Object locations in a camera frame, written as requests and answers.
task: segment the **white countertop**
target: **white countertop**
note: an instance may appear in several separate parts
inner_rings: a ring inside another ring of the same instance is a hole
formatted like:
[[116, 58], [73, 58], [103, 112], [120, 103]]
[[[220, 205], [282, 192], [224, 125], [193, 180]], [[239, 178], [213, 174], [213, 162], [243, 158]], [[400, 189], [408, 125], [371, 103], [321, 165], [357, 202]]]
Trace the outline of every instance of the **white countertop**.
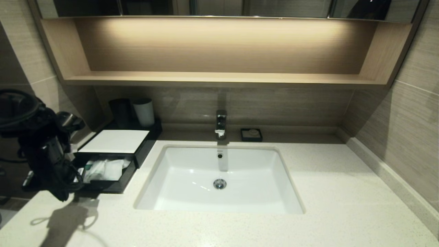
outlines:
[[[439, 247], [390, 188], [346, 145], [336, 143], [229, 144], [277, 148], [305, 214], [136, 210], [134, 203], [164, 145], [216, 145], [157, 141], [124, 194], [71, 203], [73, 195], [60, 202], [49, 192], [40, 192], [0, 230], [0, 246]], [[84, 230], [77, 226], [87, 213]]]

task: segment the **soap dish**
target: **soap dish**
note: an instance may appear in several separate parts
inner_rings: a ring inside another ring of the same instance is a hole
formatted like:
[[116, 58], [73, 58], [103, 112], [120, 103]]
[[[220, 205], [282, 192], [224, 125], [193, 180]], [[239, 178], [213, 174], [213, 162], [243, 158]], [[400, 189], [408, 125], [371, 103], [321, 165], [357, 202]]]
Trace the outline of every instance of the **soap dish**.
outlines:
[[241, 129], [241, 139], [243, 142], [262, 142], [260, 129]]

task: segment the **chrome faucet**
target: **chrome faucet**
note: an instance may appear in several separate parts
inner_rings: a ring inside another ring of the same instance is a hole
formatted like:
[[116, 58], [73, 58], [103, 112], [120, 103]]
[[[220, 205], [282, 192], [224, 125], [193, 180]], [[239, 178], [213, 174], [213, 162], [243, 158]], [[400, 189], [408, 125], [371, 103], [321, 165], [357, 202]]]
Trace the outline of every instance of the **chrome faucet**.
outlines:
[[216, 139], [224, 140], [226, 139], [226, 118], [227, 111], [225, 110], [217, 110], [216, 111]]

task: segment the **white undermount sink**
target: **white undermount sink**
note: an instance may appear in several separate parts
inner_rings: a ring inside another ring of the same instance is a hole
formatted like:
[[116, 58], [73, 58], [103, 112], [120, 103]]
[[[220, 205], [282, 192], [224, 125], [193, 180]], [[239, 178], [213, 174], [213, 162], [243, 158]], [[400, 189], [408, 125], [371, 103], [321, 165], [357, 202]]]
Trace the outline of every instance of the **white undermount sink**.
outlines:
[[303, 214], [274, 149], [165, 147], [135, 208]]

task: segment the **sink drain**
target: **sink drain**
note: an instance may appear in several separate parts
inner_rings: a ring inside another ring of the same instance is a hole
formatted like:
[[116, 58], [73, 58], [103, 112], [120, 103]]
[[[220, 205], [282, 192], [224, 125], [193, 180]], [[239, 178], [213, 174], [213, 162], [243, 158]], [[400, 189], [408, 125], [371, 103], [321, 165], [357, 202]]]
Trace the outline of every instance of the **sink drain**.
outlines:
[[226, 180], [224, 179], [217, 179], [213, 181], [213, 187], [216, 189], [224, 189], [227, 186]]

